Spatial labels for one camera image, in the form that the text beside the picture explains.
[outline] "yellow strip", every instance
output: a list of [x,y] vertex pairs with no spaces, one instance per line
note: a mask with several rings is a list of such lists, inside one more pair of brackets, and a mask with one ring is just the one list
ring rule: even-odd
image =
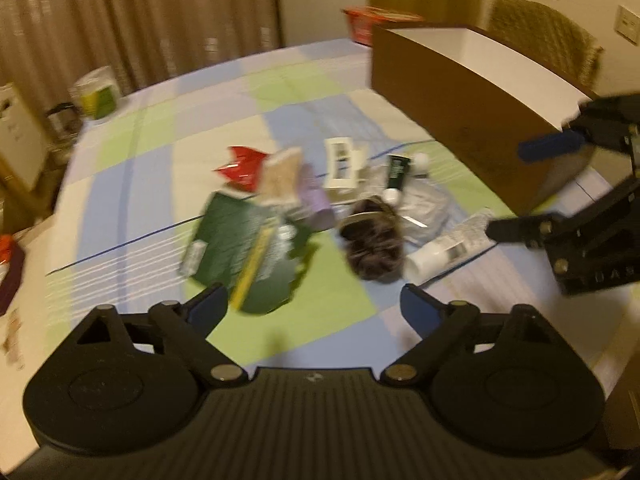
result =
[[258,232],[258,236],[255,239],[251,253],[240,272],[240,278],[238,278],[234,291],[231,293],[229,304],[232,309],[240,310],[242,307],[244,298],[246,298],[249,288],[254,282],[254,277],[260,268],[262,257],[269,247],[271,235],[275,229],[275,223],[275,218],[271,218],[260,228],[260,232]]

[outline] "tablecloth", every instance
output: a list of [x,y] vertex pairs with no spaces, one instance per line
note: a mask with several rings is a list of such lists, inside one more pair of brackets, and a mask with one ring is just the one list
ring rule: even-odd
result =
[[[323,140],[366,142],[372,164],[392,151],[424,151],[431,177],[454,199],[449,226],[482,207],[511,214],[442,145],[368,88],[369,54],[348,40],[249,56],[130,95],[103,124],[88,124],[55,213],[47,276],[47,346],[96,304],[144,312],[201,286],[178,272],[227,146],[274,152],[302,146],[316,174]],[[572,213],[606,192],[584,172],[545,207]],[[363,282],[349,270],[333,231],[314,235],[310,268],[292,300],[266,316],[229,312],[209,341],[249,371],[257,365],[372,367],[418,336],[399,312],[403,280]],[[427,289],[486,312],[536,306],[595,371],[608,392],[637,341],[635,285],[563,298],[542,252],[498,246]]]

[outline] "ribbed black surface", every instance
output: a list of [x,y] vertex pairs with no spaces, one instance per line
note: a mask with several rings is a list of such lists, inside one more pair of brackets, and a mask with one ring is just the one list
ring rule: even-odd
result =
[[579,480],[604,469],[584,450],[523,460],[476,449],[416,392],[381,386],[369,370],[264,368],[214,391],[157,446],[105,458],[43,449],[10,480]]

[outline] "open box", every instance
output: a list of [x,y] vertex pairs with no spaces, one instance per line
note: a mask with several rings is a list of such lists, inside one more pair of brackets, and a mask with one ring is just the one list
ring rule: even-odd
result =
[[525,164],[523,140],[551,133],[596,95],[478,28],[374,28],[371,87],[423,126],[523,215],[579,173],[593,148]]

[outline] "wall switch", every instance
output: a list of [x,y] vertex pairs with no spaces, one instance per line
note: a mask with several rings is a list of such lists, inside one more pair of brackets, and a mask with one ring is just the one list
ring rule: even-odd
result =
[[629,9],[626,9],[623,6],[618,6],[618,16],[616,18],[615,29],[620,36],[624,36],[633,44],[638,44],[640,16],[636,16]]

